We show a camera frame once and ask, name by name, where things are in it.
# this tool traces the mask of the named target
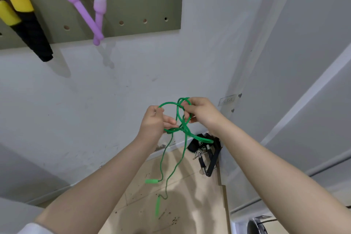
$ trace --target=white sleeve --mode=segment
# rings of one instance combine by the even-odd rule
[[[53,234],[50,230],[38,225],[36,223],[29,223],[22,228],[17,234]]]

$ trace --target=pegboard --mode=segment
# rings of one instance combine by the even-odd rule
[[[50,43],[93,38],[90,28],[67,0],[31,0],[37,18]],[[94,0],[81,0],[94,18]],[[182,0],[107,0],[105,37],[180,29]],[[26,46],[0,20],[0,49]]]

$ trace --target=hand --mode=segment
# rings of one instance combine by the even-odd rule
[[[192,97],[188,100],[192,105],[189,105],[186,101],[182,102],[182,106],[185,109],[185,120],[188,120],[191,113],[192,118],[189,123],[200,122],[211,134],[217,136],[217,128],[222,121],[227,120],[226,117],[207,98]]]
[[[164,133],[164,129],[179,127],[173,117],[166,116],[163,112],[164,109],[159,108],[157,105],[149,106],[141,121],[137,137],[156,146]]]

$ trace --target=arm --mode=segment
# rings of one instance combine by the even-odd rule
[[[137,137],[103,167],[53,201],[35,220],[56,234],[99,232],[164,128],[178,127],[163,108],[150,106]]]
[[[183,103],[186,115],[199,121],[228,151],[283,227],[291,234],[350,233],[351,213],[299,169],[252,139],[226,119],[206,98]]]

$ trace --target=green jump rope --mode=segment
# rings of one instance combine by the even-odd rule
[[[180,120],[181,122],[181,125],[179,126],[179,128],[171,128],[169,130],[165,129],[165,132],[168,133],[168,134],[172,134],[171,136],[171,140],[169,141],[169,143],[167,144],[167,146],[165,147],[164,151],[163,151],[163,154],[162,154],[162,158],[161,158],[161,162],[160,162],[160,171],[161,171],[161,175],[162,175],[162,178],[160,180],[158,179],[150,179],[150,180],[145,180],[145,183],[149,183],[149,184],[156,184],[156,183],[159,183],[160,181],[163,180],[163,172],[162,172],[162,161],[163,161],[163,157],[165,156],[165,152],[167,150],[167,147],[171,144],[172,140],[173,140],[173,133],[177,132],[177,131],[182,131],[184,132],[185,134],[185,141],[184,141],[184,150],[183,150],[183,155],[182,155],[182,158],[179,160],[179,162],[175,165],[174,169],[173,169],[173,172],[169,175],[169,177],[167,178],[166,180],[166,188],[165,188],[165,191],[166,191],[166,197],[164,197],[162,194],[159,194],[158,197],[157,197],[157,201],[156,201],[156,210],[155,210],[155,216],[158,216],[159,214],[159,210],[160,210],[160,202],[161,202],[161,197],[164,199],[164,200],[167,200],[168,198],[168,194],[167,194],[167,184],[168,184],[168,180],[169,178],[174,174],[174,172],[176,171],[176,168],[177,166],[180,164],[180,162],[183,160],[184,158],[184,154],[185,154],[185,150],[186,150],[186,141],[188,139],[188,136],[200,141],[200,142],[205,142],[205,143],[213,143],[213,140],[210,140],[210,139],[206,139],[206,138],[201,138],[199,136],[196,136],[194,134],[191,133],[191,131],[189,130],[187,124],[189,123],[191,117],[188,118],[187,121],[185,121],[185,116],[183,115],[182,117],[179,115],[179,108],[181,108],[183,111],[184,111],[184,107],[181,105],[181,103],[183,101],[186,101],[188,102],[189,105],[191,105],[190,101],[188,100],[188,97],[184,97],[184,98],[179,98],[178,99],[178,102],[177,103],[174,103],[174,102],[166,102],[166,103],[163,103],[161,104],[159,107],[163,107],[164,105],[167,105],[167,104],[174,104],[177,106],[177,115],[175,117],[175,120]]]

